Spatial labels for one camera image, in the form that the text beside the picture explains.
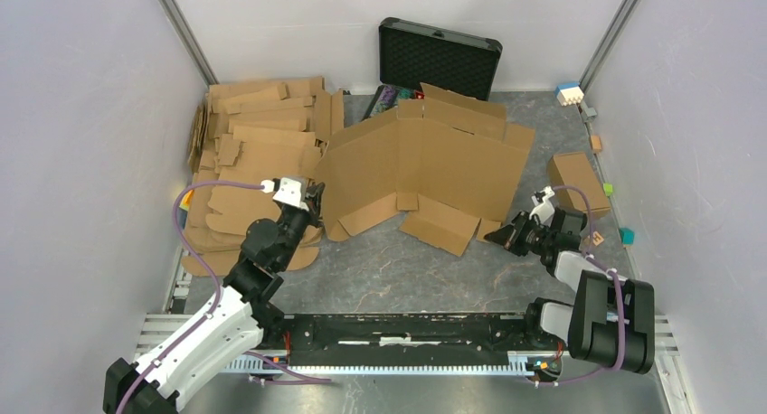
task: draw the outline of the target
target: cardboard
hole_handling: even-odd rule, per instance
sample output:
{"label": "cardboard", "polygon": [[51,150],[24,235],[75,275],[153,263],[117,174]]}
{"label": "cardboard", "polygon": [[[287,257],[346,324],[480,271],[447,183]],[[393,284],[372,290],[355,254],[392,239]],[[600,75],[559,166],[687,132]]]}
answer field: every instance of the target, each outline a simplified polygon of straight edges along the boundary
{"label": "cardboard", "polygon": [[[235,127],[233,137],[242,141],[240,159],[222,168],[221,180],[258,184],[273,177],[314,175],[319,148],[312,132]],[[231,186],[214,187],[208,206],[219,213],[205,216],[207,226],[230,235],[244,235],[253,221],[277,220],[280,214],[270,194]]]}
{"label": "cardboard", "polygon": [[344,128],[344,92],[334,93],[330,104],[330,134],[333,135]]}
{"label": "cardboard", "polygon": [[241,120],[243,122],[297,120],[300,122],[304,129],[308,129],[310,122],[313,123],[312,115],[312,108],[300,107],[289,109],[273,109],[269,111],[259,111],[253,113],[240,113],[232,115],[231,119]]}
{"label": "cardboard", "polygon": [[212,99],[225,99],[268,89],[280,83],[288,87],[289,98],[316,96],[321,90],[325,89],[325,79],[323,77],[313,77],[294,80],[253,80],[234,84],[215,84],[211,86],[210,93]]}
{"label": "cardboard", "polygon": [[200,156],[203,151],[205,133],[204,118],[205,105],[204,103],[201,103],[197,106],[197,110],[194,113],[192,128],[189,131],[189,141],[186,145],[186,163],[189,165],[189,169],[193,172],[196,172],[200,168]]}
{"label": "cardboard", "polygon": [[200,169],[213,170],[215,168],[215,150],[205,149],[200,156]]}
{"label": "cardboard", "polygon": [[187,225],[184,228],[184,237],[189,241],[189,245],[198,253],[240,249],[239,243],[223,243],[215,240],[211,236],[211,230],[207,227],[201,228]]}
{"label": "cardboard", "polygon": [[239,248],[242,242],[245,240],[244,235],[230,235],[227,233],[221,233],[219,231],[210,231],[211,239],[220,244],[233,245]]}
{"label": "cardboard", "polygon": [[317,140],[326,142],[330,136],[344,128],[344,92],[333,96],[323,91],[317,95],[314,109]]}
{"label": "cardboard", "polygon": [[501,221],[492,221],[482,219],[479,221],[479,227],[477,227],[477,240],[480,242],[487,242],[485,235],[492,231],[497,231],[501,228]]}
{"label": "cardboard", "polygon": [[258,113],[262,111],[272,111],[273,109],[311,107],[312,105],[314,105],[314,99],[310,96],[306,96],[304,98],[233,104],[226,107],[226,112],[229,114]]}
{"label": "cardboard", "polygon": [[[319,255],[319,247],[299,247],[296,249],[296,253],[293,255],[293,259],[288,264],[288,271],[295,271],[303,269],[317,260]],[[212,253],[204,253],[202,256],[205,263],[211,267],[213,273],[216,276],[226,276],[232,267],[237,263],[237,259],[240,257],[240,251],[217,251]],[[193,276],[208,277],[208,272],[193,256],[184,256],[181,258],[181,266],[184,267],[186,272]]]}
{"label": "cardboard", "polygon": [[[194,174],[192,183],[214,181],[216,179],[218,179],[218,174],[213,170],[200,170],[198,173]],[[212,186],[204,186],[194,190],[192,201],[189,202],[189,211],[186,214],[187,226],[207,227],[207,224],[205,224],[205,215],[213,213],[213,210],[208,207],[212,191]]]}
{"label": "cardboard", "polygon": [[403,231],[460,255],[480,219],[505,220],[535,131],[502,105],[426,91],[331,135],[316,170],[331,240],[411,211]]}
{"label": "cardboard", "polygon": [[286,120],[257,120],[257,121],[245,121],[237,118],[229,119],[229,133],[234,132],[235,127],[267,127],[270,129],[281,129],[283,131],[306,131],[307,121],[301,122],[298,118],[286,119]]}
{"label": "cardboard", "polygon": [[239,111],[237,107],[240,104],[248,104],[252,102],[265,102],[273,100],[282,100],[288,97],[288,86],[283,82],[278,82],[266,89],[254,91],[251,93],[244,93],[231,98],[217,99],[213,102],[213,113],[233,113],[235,110]]}
{"label": "cardboard", "polygon": [[221,166],[234,165],[237,157],[240,155],[242,141],[234,138],[232,134],[222,135],[219,141],[220,147],[216,157],[216,164]]}
{"label": "cardboard", "polygon": [[[610,201],[604,195],[599,179],[592,169],[588,156],[584,152],[554,155],[546,167],[552,186],[576,186],[586,194],[592,207],[592,217],[595,220],[610,212]],[[565,208],[586,212],[586,204],[576,191],[559,190],[556,199]]]}
{"label": "cardboard", "polygon": [[307,231],[304,232],[304,237],[301,238],[301,242],[298,244],[300,247],[306,247],[307,245],[314,245],[322,240],[322,228],[308,226]]}
{"label": "cardboard", "polygon": [[506,126],[506,107],[452,91],[421,84],[430,117],[462,131],[500,140]]}
{"label": "cardboard", "polygon": [[419,195],[418,211],[408,214],[400,230],[460,256],[469,245],[478,224],[477,217]]}

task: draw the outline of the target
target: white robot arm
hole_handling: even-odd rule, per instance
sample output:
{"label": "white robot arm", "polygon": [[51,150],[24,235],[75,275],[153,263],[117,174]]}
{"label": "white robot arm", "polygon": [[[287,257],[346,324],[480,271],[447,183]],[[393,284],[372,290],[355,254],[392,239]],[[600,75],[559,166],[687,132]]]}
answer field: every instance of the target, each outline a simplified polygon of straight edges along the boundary
{"label": "white robot arm", "polygon": [[119,359],[109,367],[104,412],[116,412],[129,386],[139,382],[128,395],[126,412],[176,413],[227,364],[261,344],[281,320],[282,313],[269,302],[282,283],[276,274],[287,268],[307,226],[318,226],[324,185],[284,177],[261,186],[274,193],[280,217],[251,224],[223,288],[184,325],[133,364]]}
{"label": "white robot arm", "polygon": [[528,252],[540,256],[549,274],[576,292],[572,305],[536,299],[526,311],[526,318],[534,321],[530,326],[562,339],[573,358],[612,366],[618,351],[614,311],[622,306],[627,316],[622,369],[647,372],[655,351],[652,285],[619,277],[619,301],[608,274],[615,269],[605,268],[593,255],[579,251],[586,214],[555,207],[552,197],[554,190],[545,187],[533,196],[532,211],[519,212],[511,223],[485,236],[517,256]]}

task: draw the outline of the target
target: metal post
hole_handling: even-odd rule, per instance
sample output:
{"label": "metal post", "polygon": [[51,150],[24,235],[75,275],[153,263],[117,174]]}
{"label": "metal post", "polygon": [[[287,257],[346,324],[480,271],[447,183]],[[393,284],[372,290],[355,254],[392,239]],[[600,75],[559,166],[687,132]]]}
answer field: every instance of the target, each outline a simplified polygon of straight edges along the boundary
{"label": "metal post", "polygon": [[615,43],[615,40],[618,39],[620,32],[623,31],[623,26],[626,24],[626,21],[629,20],[629,16],[631,16],[631,12],[633,12],[638,1],[639,0],[623,0],[623,2],[620,3],[618,12],[612,18],[612,22],[610,23],[607,32],[604,34],[604,37],[601,38],[597,51],[594,52],[591,61],[589,61],[588,66],[586,66],[586,71],[581,77],[581,90],[583,90],[584,93],[592,85],[597,72],[607,58],[608,53],[610,53],[612,45]]}
{"label": "metal post", "polygon": [[184,14],[181,12],[181,9],[178,8],[178,3],[175,0],[159,0],[159,2],[165,9],[168,19],[170,19],[171,24],[173,24],[184,47],[186,47],[192,60],[194,60],[194,63],[197,65],[200,74],[203,75],[205,82],[208,84],[218,84],[218,80],[215,77],[215,73],[213,73],[211,64],[205,59],[205,54],[203,54],[200,44],[197,43],[197,40],[194,38],[192,29],[189,28],[189,23],[184,18]]}

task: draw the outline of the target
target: small cardboard box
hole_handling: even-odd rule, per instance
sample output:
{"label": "small cardboard box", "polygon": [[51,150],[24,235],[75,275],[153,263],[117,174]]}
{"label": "small cardboard box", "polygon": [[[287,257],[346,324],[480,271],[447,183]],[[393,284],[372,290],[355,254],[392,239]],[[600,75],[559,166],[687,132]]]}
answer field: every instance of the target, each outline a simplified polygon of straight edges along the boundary
{"label": "small cardboard box", "polygon": [[507,126],[503,105],[422,86],[425,99],[330,138],[317,179],[331,240],[410,211],[402,231],[460,256],[480,221],[506,219],[535,131]]}
{"label": "small cardboard box", "polygon": [[[610,201],[604,195],[601,183],[584,152],[554,155],[549,161],[546,171],[549,173],[551,185],[572,185],[580,188],[589,199],[592,217],[595,220],[610,212]],[[586,212],[583,198],[575,191],[557,191],[556,199],[565,208]]]}

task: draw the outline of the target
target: gray floor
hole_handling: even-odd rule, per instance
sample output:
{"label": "gray floor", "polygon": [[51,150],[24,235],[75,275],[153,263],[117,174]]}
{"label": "gray floor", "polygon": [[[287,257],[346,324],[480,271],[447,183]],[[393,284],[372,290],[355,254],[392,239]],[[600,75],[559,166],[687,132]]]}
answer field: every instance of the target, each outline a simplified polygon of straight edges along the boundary
{"label": "gray floor", "polygon": [[[346,125],[365,113],[371,97],[346,97]],[[548,184],[552,155],[590,153],[588,135],[576,107],[560,107],[552,93],[496,93],[508,119],[536,130],[511,210],[529,210],[530,195]],[[286,313],[521,311],[536,297],[563,301],[573,292],[549,277],[537,258],[518,258],[487,243],[472,241],[457,258],[419,242],[397,228],[395,217],[345,242],[323,240],[309,268],[284,274],[273,298]],[[605,241],[594,254],[629,276],[612,214],[596,222]],[[193,280],[186,313],[212,294],[207,278]],[[564,377],[593,366],[567,360]],[[191,400],[184,413],[612,413],[668,412],[655,371],[647,375],[603,373],[558,389],[535,390],[508,377],[335,376],[332,386],[262,389],[240,376],[220,374]]]}
{"label": "gray floor", "polygon": [[[371,96],[346,96],[346,125],[357,123]],[[561,107],[549,92],[494,93],[507,105],[508,120],[535,129],[535,144],[516,191],[510,216],[530,210],[530,196],[548,185],[546,163],[558,153],[590,153],[577,107]],[[323,239],[310,267],[282,275],[273,298],[286,313],[502,312],[525,310],[542,296],[571,301],[573,291],[549,277],[537,257],[516,257],[498,246],[473,240],[457,258],[398,231],[404,214],[344,242]],[[630,275],[612,214],[596,221],[605,241],[597,259]],[[213,293],[208,278],[194,278],[186,313]]]}

